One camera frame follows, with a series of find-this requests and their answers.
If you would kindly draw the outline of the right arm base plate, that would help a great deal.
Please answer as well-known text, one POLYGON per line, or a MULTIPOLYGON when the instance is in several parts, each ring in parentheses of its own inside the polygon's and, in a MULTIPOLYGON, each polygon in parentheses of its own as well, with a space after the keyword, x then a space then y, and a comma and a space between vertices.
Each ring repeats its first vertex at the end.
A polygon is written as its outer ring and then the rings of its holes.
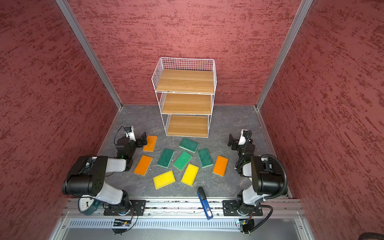
POLYGON ((239 204, 235 200, 222 201, 224 216, 242 216, 250 217, 251 215, 260 217, 263 210, 260 207, 239 204))

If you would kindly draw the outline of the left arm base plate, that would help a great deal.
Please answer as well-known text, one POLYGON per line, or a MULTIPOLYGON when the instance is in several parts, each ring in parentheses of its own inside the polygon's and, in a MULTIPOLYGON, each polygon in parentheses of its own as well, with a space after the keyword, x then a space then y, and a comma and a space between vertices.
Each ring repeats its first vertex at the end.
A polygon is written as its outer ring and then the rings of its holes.
POLYGON ((130 200, 127 207, 122 204, 105 204, 104 216, 142 216, 146 208, 146 203, 146 200, 130 200))

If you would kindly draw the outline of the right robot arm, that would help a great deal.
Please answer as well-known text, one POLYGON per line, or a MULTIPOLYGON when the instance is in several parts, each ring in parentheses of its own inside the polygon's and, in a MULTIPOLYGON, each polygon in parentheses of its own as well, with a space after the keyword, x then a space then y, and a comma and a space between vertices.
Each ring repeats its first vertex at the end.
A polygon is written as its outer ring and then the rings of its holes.
POLYGON ((252 181, 250 187, 237 195, 235 210, 240 216, 249 216, 266 200, 288 193, 288 177, 282 162, 271 154, 256 155, 251 136, 251 130, 243 130, 239 139, 229 135, 228 141, 228 146, 238 153, 236 172, 252 181))

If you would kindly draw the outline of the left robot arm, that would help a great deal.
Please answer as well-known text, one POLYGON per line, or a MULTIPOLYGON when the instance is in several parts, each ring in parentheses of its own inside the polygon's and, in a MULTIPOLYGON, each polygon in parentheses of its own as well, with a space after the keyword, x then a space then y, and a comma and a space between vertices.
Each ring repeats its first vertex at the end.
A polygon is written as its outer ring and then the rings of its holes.
POLYGON ((105 182, 106 174, 128 172, 133 165, 133 155, 137 148, 148 144, 147 133, 133 139, 133 132, 115 143, 117 156, 80 156, 69 170, 62 185, 65 195, 79 199, 91 198, 108 204, 117 215, 131 214, 134 210, 126 191, 116 189, 105 182))

